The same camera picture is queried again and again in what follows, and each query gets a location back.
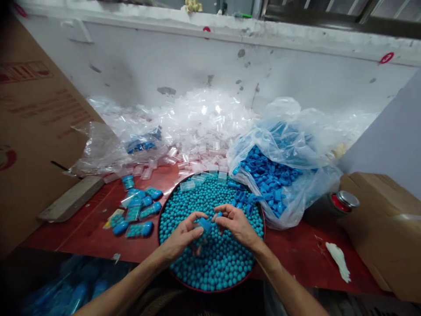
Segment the red table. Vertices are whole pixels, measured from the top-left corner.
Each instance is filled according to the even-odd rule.
[[[178,167],[164,165],[153,172],[150,180],[136,179],[136,187],[153,186],[166,192],[173,188],[178,178]],[[158,247],[158,216],[152,221],[153,235],[147,239],[115,237],[111,230],[103,229],[107,218],[119,207],[125,196],[121,181],[106,184],[70,220],[64,223],[45,223],[22,246],[51,251],[112,258],[121,254],[120,260],[142,262]],[[318,230],[304,221],[297,227],[284,231],[266,229],[265,242],[279,258],[281,264],[304,286],[320,287],[354,293],[384,294],[353,248],[347,234],[331,225]],[[351,272],[351,282],[346,283],[339,268],[326,249],[325,242],[335,243],[345,255]],[[264,279],[258,265],[252,277]]]

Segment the white paper scrap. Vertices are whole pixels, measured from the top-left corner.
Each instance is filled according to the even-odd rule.
[[[351,282],[350,271],[346,267],[345,256],[343,255],[341,248],[331,243],[326,243],[326,248],[329,250],[333,260],[338,265],[341,277],[345,280],[345,282]]]

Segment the plastic bag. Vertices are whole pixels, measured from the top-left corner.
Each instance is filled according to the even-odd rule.
[[[83,157],[70,171],[78,176],[119,172],[122,166],[131,161],[124,144],[109,126],[103,123],[89,124],[89,139]]]
[[[236,176],[232,173],[255,145],[273,162],[303,172],[291,185],[282,187],[286,208],[280,218],[266,201],[261,202],[268,226],[283,230],[298,225],[304,210],[322,194],[338,189],[342,172],[327,153],[342,138],[329,135],[330,125],[323,113],[315,109],[300,111],[299,104],[291,98],[276,99],[268,105],[264,117],[231,146],[228,165],[230,176],[248,185],[256,195],[262,194],[249,172],[240,168]]]

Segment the cardboard box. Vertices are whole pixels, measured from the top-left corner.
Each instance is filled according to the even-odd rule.
[[[82,156],[86,137],[71,126],[103,122],[12,17],[0,56],[0,257],[42,223],[37,215],[79,180],[63,174]]]
[[[361,206],[338,223],[380,288],[421,303],[421,201],[379,174],[344,175],[340,189]]]

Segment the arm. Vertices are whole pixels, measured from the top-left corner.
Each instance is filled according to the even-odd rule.
[[[115,316],[124,314],[151,281],[168,268],[193,240],[203,234],[203,228],[194,228],[193,222],[202,212],[193,212],[179,223],[171,236],[149,257],[120,282],[106,290],[76,312],[77,316]]]
[[[242,210],[224,204],[216,207],[215,212],[223,214],[223,217],[216,218],[215,215],[212,219],[220,226],[221,234],[224,229],[229,229],[240,243],[250,249],[288,315],[328,316],[320,303],[284,269],[278,258],[256,234]]]

